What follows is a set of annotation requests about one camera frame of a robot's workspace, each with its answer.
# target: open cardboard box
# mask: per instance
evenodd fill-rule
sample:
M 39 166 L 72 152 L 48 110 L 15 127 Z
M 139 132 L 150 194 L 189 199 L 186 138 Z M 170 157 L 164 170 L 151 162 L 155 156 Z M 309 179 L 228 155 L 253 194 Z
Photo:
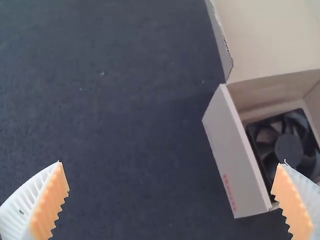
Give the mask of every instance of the open cardboard box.
M 226 83 L 203 125 L 234 217 L 265 213 L 277 205 L 245 127 L 302 108 L 320 145 L 320 1 L 205 1 Z

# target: fan hub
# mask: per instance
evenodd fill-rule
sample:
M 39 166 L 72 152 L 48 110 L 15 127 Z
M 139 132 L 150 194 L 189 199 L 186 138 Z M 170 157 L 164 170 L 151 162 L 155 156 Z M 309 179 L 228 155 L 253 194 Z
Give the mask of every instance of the fan hub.
M 304 149 L 298 136 L 282 134 L 275 142 L 275 154 L 280 163 L 286 160 L 292 168 L 296 168 L 304 157 Z

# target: box lid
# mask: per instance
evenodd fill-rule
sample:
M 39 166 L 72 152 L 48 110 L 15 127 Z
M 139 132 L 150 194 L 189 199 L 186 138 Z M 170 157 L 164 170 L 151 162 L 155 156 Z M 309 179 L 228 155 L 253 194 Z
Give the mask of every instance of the box lid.
M 320 1 L 206 4 L 227 83 L 320 68 Z

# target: black cooling fan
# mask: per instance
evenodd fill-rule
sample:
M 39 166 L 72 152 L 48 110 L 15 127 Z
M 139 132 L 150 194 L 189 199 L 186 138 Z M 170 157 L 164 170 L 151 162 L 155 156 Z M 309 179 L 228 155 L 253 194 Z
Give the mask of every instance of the black cooling fan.
M 301 108 L 250 123 L 246 133 L 269 192 L 284 160 L 313 181 L 320 176 L 319 146 Z

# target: dark gray carpet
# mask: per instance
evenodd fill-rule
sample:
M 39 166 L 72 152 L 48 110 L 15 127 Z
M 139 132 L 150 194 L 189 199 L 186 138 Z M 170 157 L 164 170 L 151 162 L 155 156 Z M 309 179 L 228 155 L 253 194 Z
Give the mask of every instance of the dark gray carpet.
M 280 211 L 234 220 L 227 203 L 201 123 L 223 81 L 206 11 L 0 0 L 0 200 L 59 159 L 53 239 L 289 239 Z

